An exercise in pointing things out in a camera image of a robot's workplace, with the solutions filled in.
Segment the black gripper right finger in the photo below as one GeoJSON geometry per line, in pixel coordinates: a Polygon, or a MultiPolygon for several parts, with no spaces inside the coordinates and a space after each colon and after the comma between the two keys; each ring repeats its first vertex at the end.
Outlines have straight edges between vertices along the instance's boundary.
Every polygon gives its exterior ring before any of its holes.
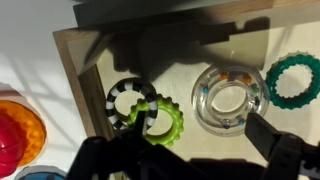
{"type": "Polygon", "coordinates": [[[247,115],[245,135],[268,162],[260,180],[320,180],[320,147],[279,131],[257,113],[247,115]]]}

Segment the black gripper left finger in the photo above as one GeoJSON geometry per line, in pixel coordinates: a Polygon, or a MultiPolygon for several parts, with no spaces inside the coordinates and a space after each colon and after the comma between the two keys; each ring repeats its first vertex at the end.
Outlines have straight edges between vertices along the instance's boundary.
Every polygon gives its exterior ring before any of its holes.
{"type": "Polygon", "coordinates": [[[108,180],[123,172],[130,180],[210,180],[201,170],[163,147],[142,137],[146,112],[139,111],[133,127],[112,140],[101,136],[83,141],[66,180],[108,180]]]}

